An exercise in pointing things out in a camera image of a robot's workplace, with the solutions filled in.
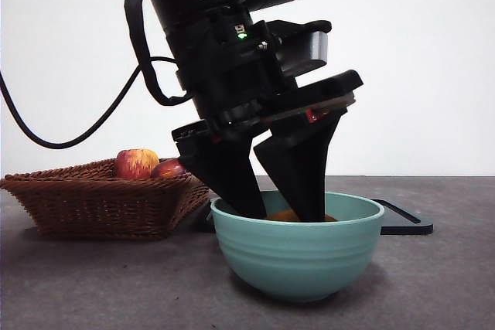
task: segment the bowl rim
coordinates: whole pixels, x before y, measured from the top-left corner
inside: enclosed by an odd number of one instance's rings
[[[276,190],[261,191],[261,193],[268,193],[268,192],[279,192],[279,191],[276,191]],[[337,222],[280,222],[277,220],[247,218],[245,216],[236,216],[234,214],[223,212],[222,210],[219,210],[215,205],[217,202],[222,200],[220,197],[215,198],[211,201],[211,210],[213,211],[213,215],[218,214],[220,216],[225,216],[227,218],[241,220],[244,222],[265,224],[265,225],[270,225],[270,226],[301,226],[301,227],[345,226],[345,225],[350,225],[350,224],[363,223],[363,222],[367,222],[369,220],[379,219],[385,214],[385,208],[379,202],[376,202],[376,201],[371,200],[371,199],[367,199],[366,197],[349,195],[349,194],[341,193],[341,192],[325,192],[325,194],[344,196],[344,197],[349,197],[351,199],[358,199],[358,200],[361,200],[364,202],[368,202],[370,204],[375,205],[378,208],[378,212],[373,214],[372,216],[366,216],[364,218],[358,218],[358,219],[352,219],[352,220],[340,220]]]

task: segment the apple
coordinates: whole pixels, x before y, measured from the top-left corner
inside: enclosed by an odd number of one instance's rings
[[[123,150],[115,159],[114,175],[117,178],[146,179],[159,163],[158,155],[152,150]]]
[[[160,162],[152,170],[152,178],[172,178],[187,173],[186,168],[176,158]]]

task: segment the black tray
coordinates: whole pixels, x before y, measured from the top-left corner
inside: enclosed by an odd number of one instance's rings
[[[384,206],[384,222],[381,227],[382,235],[429,235],[433,232],[433,223],[423,216],[411,213],[401,206],[391,202],[374,199]]]

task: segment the black cable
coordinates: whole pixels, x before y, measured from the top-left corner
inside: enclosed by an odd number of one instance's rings
[[[142,10],[143,0],[125,0],[124,10],[125,17],[129,26],[129,37],[131,38],[132,47],[134,48],[139,66],[142,70],[142,76],[145,78],[146,87],[149,93],[162,106],[176,106],[190,100],[193,95],[186,92],[184,97],[167,97],[163,94],[155,69],[150,61],[148,42],[146,41],[145,21]]]
[[[170,63],[175,63],[176,61],[173,58],[169,57],[151,57],[151,61],[165,61],[165,62],[170,62]],[[131,89],[132,84],[135,82],[136,78],[138,77],[139,73],[141,72],[141,68],[138,66],[134,70],[134,73],[132,73],[131,77],[129,78],[128,82],[125,84],[124,88],[120,92],[120,94],[115,98],[114,102],[111,104],[111,106],[101,115],[101,117],[98,119],[96,123],[91,126],[87,131],[85,131],[82,135],[79,137],[73,139],[72,141],[64,142],[64,143],[52,143],[43,140],[42,138],[38,137],[36,134],[34,134],[26,125],[23,119],[21,119],[19,112],[15,108],[14,102],[12,101],[12,98],[10,97],[9,91],[7,90],[7,86],[5,85],[5,81],[3,80],[2,72],[0,72],[0,90],[2,90],[2,95],[5,99],[5,102],[7,103],[7,107],[10,110],[10,113],[14,117],[15,122],[17,125],[21,128],[22,132],[24,132],[25,135],[28,136],[28,138],[37,143],[40,146],[43,146],[45,148],[51,148],[53,150],[63,150],[65,148],[71,148],[73,146],[78,145],[82,141],[88,139],[109,117],[110,115],[113,114],[117,106],[122,102],[124,99],[125,95]]]

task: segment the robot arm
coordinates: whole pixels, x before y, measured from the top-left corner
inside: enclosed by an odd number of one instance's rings
[[[201,119],[172,133],[179,160],[241,215],[263,218],[249,153],[271,131],[254,149],[260,163],[302,221],[323,221],[328,146],[363,84],[351,70],[298,87],[295,77],[326,65],[330,22],[253,23],[250,12],[292,0],[152,0],[187,92],[168,98],[152,70],[141,1],[126,0],[126,11],[150,93],[164,105],[192,98]]]

